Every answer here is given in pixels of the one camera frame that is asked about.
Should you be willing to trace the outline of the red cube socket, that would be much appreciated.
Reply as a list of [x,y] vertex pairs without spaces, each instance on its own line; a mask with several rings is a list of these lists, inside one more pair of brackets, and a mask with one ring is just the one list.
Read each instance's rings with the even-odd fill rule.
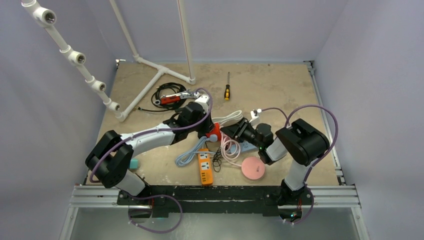
[[217,137],[218,137],[218,141],[217,142],[219,142],[221,140],[222,135],[221,135],[221,132],[220,132],[220,125],[219,125],[218,122],[215,122],[214,125],[213,125],[213,129],[210,132],[206,133],[205,135],[209,139],[209,136],[211,134],[217,135]]

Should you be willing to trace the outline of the grey blue plug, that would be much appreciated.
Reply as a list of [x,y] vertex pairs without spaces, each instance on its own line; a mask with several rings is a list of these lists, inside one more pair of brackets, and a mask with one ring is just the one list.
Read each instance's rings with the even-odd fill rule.
[[216,135],[216,134],[211,134],[209,137],[208,137],[208,140],[210,141],[210,142],[217,142],[218,141],[218,136]]

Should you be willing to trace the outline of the light blue power strip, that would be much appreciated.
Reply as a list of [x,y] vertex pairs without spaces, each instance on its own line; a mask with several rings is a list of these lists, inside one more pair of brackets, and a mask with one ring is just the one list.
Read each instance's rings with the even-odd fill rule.
[[[248,151],[256,151],[258,148],[256,146],[254,146],[253,144],[249,143],[249,142],[242,142],[239,144],[240,148],[240,153],[243,152],[248,152]],[[236,145],[232,145],[229,150],[227,151],[230,155],[231,154],[236,154],[238,152],[238,148]]]

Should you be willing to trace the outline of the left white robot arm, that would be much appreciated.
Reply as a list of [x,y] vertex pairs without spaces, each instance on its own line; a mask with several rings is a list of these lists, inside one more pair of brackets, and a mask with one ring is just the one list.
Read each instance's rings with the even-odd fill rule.
[[118,188],[129,194],[138,205],[149,199],[147,183],[129,170],[132,158],[163,146],[185,140],[192,132],[203,137],[215,127],[211,103],[193,101],[155,127],[135,133],[118,134],[107,131],[85,159],[91,177],[107,189]]

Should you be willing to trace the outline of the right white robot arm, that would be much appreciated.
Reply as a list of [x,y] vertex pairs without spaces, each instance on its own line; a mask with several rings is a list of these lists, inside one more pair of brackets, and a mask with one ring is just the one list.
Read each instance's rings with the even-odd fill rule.
[[292,204],[300,198],[306,190],[312,167],[332,149],[329,139],[301,118],[276,132],[272,132],[269,124],[253,125],[246,118],[221,128],[221,131],[231,140],[257,147],[259,158],[266,165],[272,165],[286,155],[292,157],[290,169],[279,188],[281,204]]

